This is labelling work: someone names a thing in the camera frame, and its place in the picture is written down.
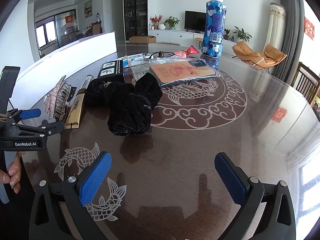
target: doorway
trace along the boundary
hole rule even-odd
[[[116,32],[116,43],[124,44],[124,22],[122,0],[112,0],[113,30]]]

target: black velvet scrunchie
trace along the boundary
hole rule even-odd
[[[146,73],[135,86],[120,82],[106,85],[101,79],[94,79],[85,92],[85,103],[89,106],[110,106],[108,127],[114,135],[139,135],[150,128],[151,111],[161,97],[156,78]]]

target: circular floral pattern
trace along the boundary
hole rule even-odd
[[[245,110],[247,97],[228,73],[221,77],[162,88],[151,125],[174,130],[202,130],[236,120]]]

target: metal screw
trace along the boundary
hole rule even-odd
[[[250,177],[250,181],[252,182],[252,183],[258,183],[258,178],[257,177]]]
[[[72,182],[75,182],[76,179],[77,179],[77,178],[76,178],[75,176],[71,176],[71,177],[68,178],[68,181],[69,181],[70,183],[72,183]]]
[[[39,185],[40,185],[40,187],[43,187],[46,183],[47,183],[47,182],[46,182],[45,180],[41,180],[40,183],[39,183]]]
[[[286,186],[287,186],[287,183],[286,183],[284,180],[281,180],[281,181],[280,181],[280,185],[283,186],[283,187],[286,187]]]

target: finger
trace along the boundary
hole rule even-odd
[[[20,189],[21,189],[21,186],[20,186],[20,183],[18,182],[16,185],[14,185],[13,191],[15,192],[15,194],[18,194]]]
[[[7,184],[9,182],[10,182],[9,176],[5,172],[0,170],[0,183]]]
[[[14,175],[12,175],[10,177],[10,186],[13,187],[14,185],[16,185],[21,178],[21,171],[18,171],[17,173],[15,173]]]
[[[18,171],[21,171],[21,164],[19,160],[19,154],[16,154],[14,162],[9,166],[8,173],[10,176],[14,175]]]

